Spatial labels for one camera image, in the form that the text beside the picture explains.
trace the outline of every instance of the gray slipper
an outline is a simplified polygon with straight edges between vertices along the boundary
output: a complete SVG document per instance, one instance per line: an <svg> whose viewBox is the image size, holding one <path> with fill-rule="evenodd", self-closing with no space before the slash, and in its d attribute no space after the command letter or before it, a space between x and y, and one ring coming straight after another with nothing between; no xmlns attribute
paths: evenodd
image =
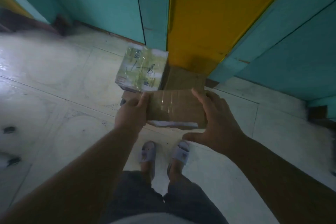
<svg viewBox="0 0 336 224"><path fill-rule="evenodd" d="M189 158L190 147L186 141L180 141L178 145L174 148L171 161L167 168L167 175L169 176L169 171L171 168L171 162L173 159L178 159L183 163L183 166L187 163Z"/></svg>
<svg viewBox="0 0 336 224"><path fill-rule="evenodd" d="M150 161L152 163L152 170L150 175L152 179L155 176L155 156L156 156L156 146L153 141L145 142L141 149L140 163Z"/></svg>

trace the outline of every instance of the dark gray pants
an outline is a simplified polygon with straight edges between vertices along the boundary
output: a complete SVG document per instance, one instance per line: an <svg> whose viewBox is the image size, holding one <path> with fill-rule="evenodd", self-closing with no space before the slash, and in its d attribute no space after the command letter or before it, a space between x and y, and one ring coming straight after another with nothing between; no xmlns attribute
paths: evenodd
<svg viewBox="0 0 336 224"><path fill-rule="evenodd" d="M162 197L145 182L140 171L124 171L100 223L143 213L170 213L199 224L227 224L204 191L190 180L170 184Z"/></svg>

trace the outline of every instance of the person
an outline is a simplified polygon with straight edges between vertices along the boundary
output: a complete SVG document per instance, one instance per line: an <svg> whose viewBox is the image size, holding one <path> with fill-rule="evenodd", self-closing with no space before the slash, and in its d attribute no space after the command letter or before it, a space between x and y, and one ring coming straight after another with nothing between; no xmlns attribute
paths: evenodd
<svg viewBox="0 0 336 224"><path fill-rule="evenodd" d="M142 94L120 108L111 132L15 204L1 223L227 223L202 189L182 175L192 154L187 141L233 161L281 224L336 223L334 191L247 137L224 99L212 92L192 93L208 124L204 133L184 134L169 164L164 197L151 188L153 142L142 148L141 171L123 172L146 123L148 95Z"/></svg>

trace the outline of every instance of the yellow panel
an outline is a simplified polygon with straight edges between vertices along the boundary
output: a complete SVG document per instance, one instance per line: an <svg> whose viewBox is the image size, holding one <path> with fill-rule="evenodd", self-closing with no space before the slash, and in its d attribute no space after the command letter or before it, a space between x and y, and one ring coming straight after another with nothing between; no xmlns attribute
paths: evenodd
<svg viewBox="0 0 336 224"><path fill-rule="evenodd" d="M210 74L273 0L170 0L169 64Z"/></svg>
<svg viewBox="0 0 336 224"><path fill-rule="evenodd" d="M0 6L11 10L16 14L21 14L28 18L33 18L25 9L23 9L15 0L0 0Z"/></svg>

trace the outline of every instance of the person's right arm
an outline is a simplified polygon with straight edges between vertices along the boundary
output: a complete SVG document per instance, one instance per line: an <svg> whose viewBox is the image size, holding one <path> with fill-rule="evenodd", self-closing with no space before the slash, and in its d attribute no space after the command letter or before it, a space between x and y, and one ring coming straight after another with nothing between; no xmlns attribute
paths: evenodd
<svg viewBox="0 0 336 224"><path fill-rule="evenodd" d="M336 223L336 193L247 137L228 104L213 92L192 90L203 104L208 125L204 133L183 139L226 155L245 174L280 224Z"/></svg>

